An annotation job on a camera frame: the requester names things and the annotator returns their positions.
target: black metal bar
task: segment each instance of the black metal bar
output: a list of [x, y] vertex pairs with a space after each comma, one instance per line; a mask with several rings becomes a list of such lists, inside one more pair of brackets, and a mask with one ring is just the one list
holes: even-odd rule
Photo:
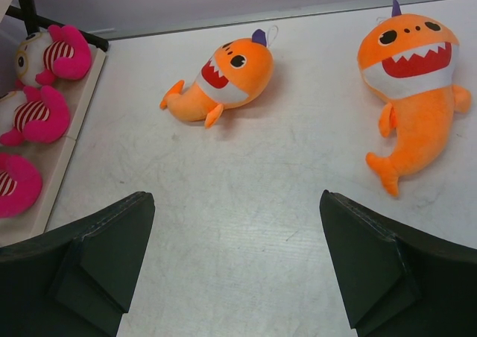
[[[24, 13], [22, 12], [22, 10], [20, 10], [17, 7], [9, 6], [6, 14], [8, 16], [11, 16], [12, 18], [25, 21]], [[65, 26], [64, 24], [60, 22], [55, 22], [54, 20], [47, 19], [39, 15], [36, 15], [36, 22], [41, 28], [47, 28], [50, 25], [58, 25], [60, 27]], [[93, 35], [93, 34], [85, 33], [84, 31], [81, 31], [81, 30], [80, 32], [83, 34], [84, 38], [86, 39], [88, 43], [96, 46], [97, 48], [100, 48], [104, 52], [106, 52], [108, 48], [110, 47], [110, 43], [106, 39], [103, 39], [102, 37], [97, 37], [96, 35]]]
[[23, 22], [28, 34], [36, 33], [40, 28], [37, 20], [37, 9], [34, 0], [18, 0], [23, 12]]

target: orange shark plush toy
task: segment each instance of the orange shark plush toy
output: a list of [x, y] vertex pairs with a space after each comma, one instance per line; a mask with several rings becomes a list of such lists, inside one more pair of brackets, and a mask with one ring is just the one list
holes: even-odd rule
[[444, 150], [454, 111], [470, 109], [471, 94], [452, 84], [459, 41], [436, 20], [393, 13], [363, 40], [358, 65], [364, 82], [385, 103], [379, 132], [397, 132], [389, 157], [368, 153], [366, 162], [389, 194], [399, 195], [398, 179], [426, 167]]
[[229, 42], [218, 48], [184, 93], [184, 81], [177, 82], [164, 96], [160, 107], [185, 122], [205, 119], [212, 127], [224, 110], [251, 102], [268, 85], [274, 59], [265, 32]]

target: white table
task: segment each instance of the white table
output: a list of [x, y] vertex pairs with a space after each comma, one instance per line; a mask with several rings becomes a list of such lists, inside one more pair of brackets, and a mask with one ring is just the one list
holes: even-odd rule
[[[461, 40], [455, 81], [477, 94], [477, 0], [405, 6]], [[361, 82], [362, 38], [390, 8], [113, 42], [49, 229], [131, 192], [157, 214], [119, 336], [355, 336], [321, 227], [324, 189], [477, 248], [477, 115], [455, 120], [445, 153], [389, 197], [366, 166], [382, 102]], [[276, 24], [263, 96], [211, 130], [158, 108], [219, 45]]]

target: white plush chin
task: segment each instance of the white plush chin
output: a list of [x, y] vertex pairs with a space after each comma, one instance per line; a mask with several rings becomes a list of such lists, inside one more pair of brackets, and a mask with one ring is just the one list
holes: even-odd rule
[[457, 57], [458, 45], [452, 44], [450, 63], [443, 69], [411, 78], [393, 78], [383, 69], [382, 63], [377, 63], [365, 69], [363, 76], [368, 85], [386, 97], [397, 100], [452, 85]]
[[32, 86], [32, 87], [39, 88], [41, 85], [39, 83], [37, 83], [37, 81], [35, 80], [35, 77], [36, 77], [36, 75], [33, 76], [33, 75], [26, 74], [25, 76], [22, 77], [21, 82], [25, 86]]

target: red mouth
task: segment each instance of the red mouth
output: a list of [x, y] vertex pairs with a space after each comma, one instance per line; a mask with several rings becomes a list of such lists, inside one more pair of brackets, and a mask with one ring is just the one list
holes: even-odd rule
[[413, 54], [409, 60], [402, 56], [397, 62], [389, 57], [382, 61], [382, 68], [393, 78], [411, 78], [447, 67], [451, 57], [452, 45], [446, 42], [446, 48], [439, 47], [437, 52], [429, 50], [425, 57]]
[[203, 66], [202, 77], [216, 89], [223, 89], [229, 83], [225, 76], [220, 76], [218, 70], [215, 71], [215, 68], [212, 65], [212, 59], [207, 61]]

